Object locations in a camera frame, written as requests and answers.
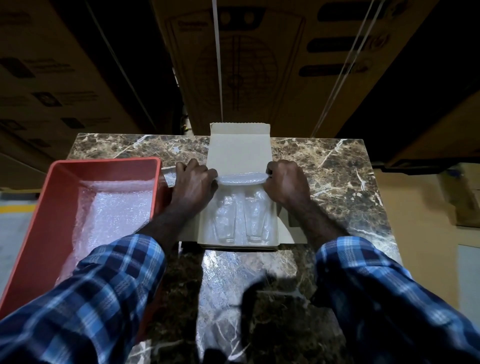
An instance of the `red container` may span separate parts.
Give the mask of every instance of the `red container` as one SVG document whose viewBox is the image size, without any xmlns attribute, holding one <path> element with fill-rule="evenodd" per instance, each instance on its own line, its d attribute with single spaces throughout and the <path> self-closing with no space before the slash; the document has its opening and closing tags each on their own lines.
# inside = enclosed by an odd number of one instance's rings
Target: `red container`
<svg viewBox="0 0 480 364">
<path fill-rule="evenodd" d="M 54 287 L 72 252 L 81 182 L 154 180 L 151 218 L 166 205 L 168 187 L 161 165 L 156 157 L 54 162 L 5 287 L 0 318 Z"/>
</svg>

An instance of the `marble table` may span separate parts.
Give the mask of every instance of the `marble table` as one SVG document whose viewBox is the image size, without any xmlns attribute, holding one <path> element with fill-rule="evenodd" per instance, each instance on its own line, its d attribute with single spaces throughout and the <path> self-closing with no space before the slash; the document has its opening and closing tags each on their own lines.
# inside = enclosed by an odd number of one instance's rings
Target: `marble table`
<svg viewBox="0 0 480 364">
<path fill-rule="evenodd" d="M 206 162 L 208 136 L 78 134 L 70 159 L 157 156 Z M 365 146 L 271 138 L 273 159 L 303 168 L 312 198 L 351 234 L 401 263 Z M 351 363 L 332 310 L 316 307 L 314 252 L 221 252 L 185 244 L 169 258 L 162 304 L 129 363 Z"/>
</svg>

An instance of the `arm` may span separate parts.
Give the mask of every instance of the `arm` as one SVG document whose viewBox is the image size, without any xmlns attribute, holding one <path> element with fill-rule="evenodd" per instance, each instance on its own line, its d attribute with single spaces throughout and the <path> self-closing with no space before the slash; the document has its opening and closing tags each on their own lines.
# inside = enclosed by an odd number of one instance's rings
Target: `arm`
<svg viewBox="0 0 480 364">
<path fill-rule="evenodd" d="M 297 218 L 317 251 L 317 295 L 328 298 L 356 362 L 478 362 L 480 333 L 466 317 L 329 219 L 310 200 L 294 162 L 269 169 L 265 190 Z"/>
<path fill-rule="evenodd" d="M 215 170 L 177 163 L 166 210 L 136 234 L 94 249 L 73 275 L 0 321 L 0 361 L 124 363 L 185 222 L 213 197 Z"/>
</svg>

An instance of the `shirt sleeve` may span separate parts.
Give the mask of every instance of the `shirt sleeve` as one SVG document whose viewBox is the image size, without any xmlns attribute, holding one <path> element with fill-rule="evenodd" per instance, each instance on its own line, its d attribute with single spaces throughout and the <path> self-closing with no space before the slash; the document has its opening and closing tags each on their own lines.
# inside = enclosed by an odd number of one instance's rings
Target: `shirt sleeve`
<svg viewBox="0 0 480 364">
<path fill-rule="evenodd" d="M 319 291 L 358 363 L 478 362 L 480 333 L 368 240 L 346 236 L 316 254 Z"/>
<path fill-rule="evenodd" d="M 146 235 L 95 248 L 70 278 L 0 321 L 0 362 L 125 363 L 165 267 Z"/>
</svg>

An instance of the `plaid shirt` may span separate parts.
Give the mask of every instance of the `plaid shirt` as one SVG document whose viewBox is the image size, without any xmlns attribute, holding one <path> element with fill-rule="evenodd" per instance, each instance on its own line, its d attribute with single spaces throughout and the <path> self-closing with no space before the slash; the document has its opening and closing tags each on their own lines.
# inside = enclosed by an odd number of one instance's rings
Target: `plaid shirt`
<svg viewBox="0 0 480 364">
<path fill-rule="evenodd" d="M 165 266 L 145 235 L 94 249 L 71 278 L 0 321 L 0 361 L 124 363 Z M 317 274 L 316 300 L 328 298 L 357 362 L 480 358 L 473 325 L 367 240 L 322 246 Z"/>
</svg>

